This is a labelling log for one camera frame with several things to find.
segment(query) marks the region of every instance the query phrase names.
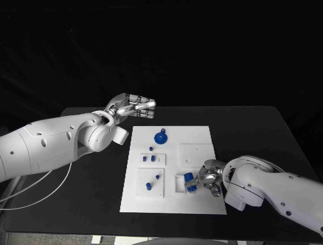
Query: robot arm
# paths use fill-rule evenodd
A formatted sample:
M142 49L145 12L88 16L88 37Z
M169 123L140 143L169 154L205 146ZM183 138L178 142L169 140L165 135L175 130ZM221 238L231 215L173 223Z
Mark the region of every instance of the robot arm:
M218 190L212 186L224 182L225 202L240 211L247 204L260 207L267 199L283 216L323 235L323 184L284 173L271 162L250 156L228 164L208 160L204 168L186 187L204 183L215 195Z
M34 122L2 136L0 182L62 167L111 141L124 144L129 132L117 124L129 115L153 118L155 106L155 100L123 93L103 111Z

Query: robotic hand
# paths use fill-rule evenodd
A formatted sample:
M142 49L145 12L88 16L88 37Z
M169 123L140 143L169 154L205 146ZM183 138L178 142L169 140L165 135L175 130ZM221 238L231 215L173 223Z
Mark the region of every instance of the robotic hand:
M153 118L155 106L155 100L123 93L104 110L36 121L2 136L0 182L62 167L111 141L124 144L129 132L117 124L127 116Z
M230 163L208 160L194 180L221 196L221 183L228 190L225 202L244 210L245 205L260 207L268 200L277 212L323 235L323 184L286 173L271 162L243 156Z

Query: blue object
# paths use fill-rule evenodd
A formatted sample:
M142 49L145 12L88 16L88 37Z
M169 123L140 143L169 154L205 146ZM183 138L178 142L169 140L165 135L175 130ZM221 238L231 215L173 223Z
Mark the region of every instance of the blue object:
M168 142L168 135L165 129L162 129L160 133L156 134L155 141L158 144L165 144Z
M185 177L185 182L189 182L191 180L194 180L194 174L192 173L186 173L183 175L183 177ZM198 189L196 186L188 187L189 192L196 191L196 189Z

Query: raised white platform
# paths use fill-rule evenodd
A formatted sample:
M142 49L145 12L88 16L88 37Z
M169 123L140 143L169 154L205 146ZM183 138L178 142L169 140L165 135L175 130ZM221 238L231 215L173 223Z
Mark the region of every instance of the raised white platform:
M158 144L155 135L162 128L168 142ZM156 157L152 162L150 154L162 156L160 161ZM215 151L208 126L134 127L120 212L227 214L224 197L214 197L202 185L194 194L182 191L183 174L196 176L209 159L215 159Z

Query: black table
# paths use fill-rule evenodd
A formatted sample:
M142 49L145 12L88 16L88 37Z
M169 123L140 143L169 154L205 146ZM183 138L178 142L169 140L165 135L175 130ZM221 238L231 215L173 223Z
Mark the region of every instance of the black table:
M68 108L62 116L100 110ZM217 159L244 155L276 163L287 172L317 180L300 146L274 107L158 107L155 119L130 117L120 125L209 126ZM241 212L227 205L228 215L120 213L132 134L123 146L114 142L73 164L57 193L26 209L9 211L5 230L11 232L96 234L113 236L196 237L224 240L322 242L312 230L283 217L264 201ZM68 166L16 198L12 207L38 201L60 185ZM44 174L26 177L24 188Z

